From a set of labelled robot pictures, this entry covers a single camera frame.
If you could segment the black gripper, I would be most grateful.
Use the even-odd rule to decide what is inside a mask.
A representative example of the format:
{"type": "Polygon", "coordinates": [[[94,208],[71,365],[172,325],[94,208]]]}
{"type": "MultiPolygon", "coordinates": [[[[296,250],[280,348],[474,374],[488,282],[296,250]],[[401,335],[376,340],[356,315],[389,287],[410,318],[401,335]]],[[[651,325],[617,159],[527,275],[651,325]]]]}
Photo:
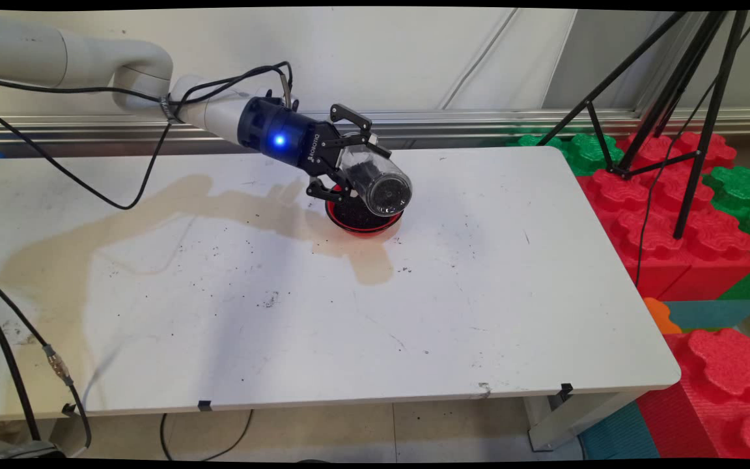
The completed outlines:
{"type": "Polygon", "coordinates": [[[346,120],[358,128],[357,133],[341,137],[333,124],[318,121],[294,112],[280,98],[251,98],[247,101],[237,125],[237,143],[261,152],[269,158],[303,170],[311,176],[307,195],[332,203],[345,203],[354,188],[348,179],[341,179],[329,189],[320,175],[337,163],[339,148],[363,145],[383,158],[392,152],[378,144],[372,133],[372,120],[342,104],[334,104],[329,112],[333,124],[346,120]]]}

